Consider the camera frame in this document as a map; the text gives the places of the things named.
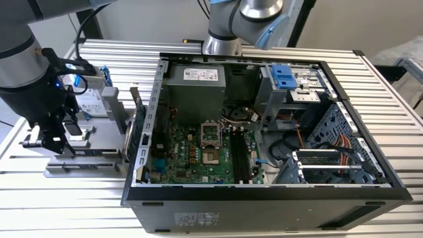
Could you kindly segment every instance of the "motherboard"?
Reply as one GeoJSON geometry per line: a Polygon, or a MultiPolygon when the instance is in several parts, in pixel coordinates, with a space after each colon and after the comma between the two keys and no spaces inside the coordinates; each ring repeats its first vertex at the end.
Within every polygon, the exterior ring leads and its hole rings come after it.
{"type": "Polygon", "coordinates": [[[150,183],[261,184],[261,168],[253,132],[220,128],[173,127],[166,158],[153,159],[150,183]]]}

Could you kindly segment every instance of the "white wall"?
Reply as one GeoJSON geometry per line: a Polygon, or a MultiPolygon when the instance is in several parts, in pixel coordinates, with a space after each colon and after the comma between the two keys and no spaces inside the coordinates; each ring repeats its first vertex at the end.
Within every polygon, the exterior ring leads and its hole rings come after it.
{"type": "Polygon", "coordinates": [[[366,56],[423,35],[423,0],[317,0],[297,47],[366,56]]]}
{"type": "Polygon", "coordinates": [[[97,19],[108,40],[181,43],[208,35],[208,20],[196,0],[118,0],[97,19]]]}
{"type": "Polygon", "coordinates": [[[29,24],[33,35],[42,48],[53,48],[58,57],[64,57],[74,40],[78,21],[76,14],[70,14],[29,24]]]}

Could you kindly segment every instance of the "power supply label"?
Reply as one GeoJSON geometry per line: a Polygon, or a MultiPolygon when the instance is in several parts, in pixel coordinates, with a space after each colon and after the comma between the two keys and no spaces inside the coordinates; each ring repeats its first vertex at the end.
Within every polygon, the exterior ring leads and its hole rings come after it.
{"type": "Polygon", "coordinates": [[[186,68],[184,80],[218,81],[217,69],[186,68]]]}
{"type": "Polygon", "coordinates": [[[174,223],[177,226],[216,226],[218,212],[174,212],[174,223]]]}

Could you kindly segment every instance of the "green circuit board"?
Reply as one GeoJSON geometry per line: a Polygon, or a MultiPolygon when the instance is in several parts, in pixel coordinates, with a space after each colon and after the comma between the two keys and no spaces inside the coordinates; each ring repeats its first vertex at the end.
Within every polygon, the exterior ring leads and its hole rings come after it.
{"type": "MultiPolygon", "coordinates": [[[[229,131],[221,132],[221,146],[218,149],[201,148],[200,127],[186,128],[174,127],[170,135],[170,151],[165,159],[164,167],[160,170],[160,176],[154,172],[150,177],[152,183],[174,184],[174,183],[213,183],[233,184],[233,166],[230,158],[230,140],[229,131]]],[[[252,131],[244,133],[245,150],[258,151],[252,131]]],[[[249,174],[253,168],[249,166],[250,151],[246,151],[249,174]]],[[[262,183],[260,167],[256,167],[256,174],[250,176],[252,183],[262,183]]]]}

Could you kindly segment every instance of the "barcode label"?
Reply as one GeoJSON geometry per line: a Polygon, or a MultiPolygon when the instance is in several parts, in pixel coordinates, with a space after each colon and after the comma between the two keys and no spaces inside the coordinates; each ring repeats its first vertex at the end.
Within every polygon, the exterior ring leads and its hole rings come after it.
{"type": "Polygon", "coordinates": [[[218,81],[217,69],[186,68],[184,80],[218,81]]]}

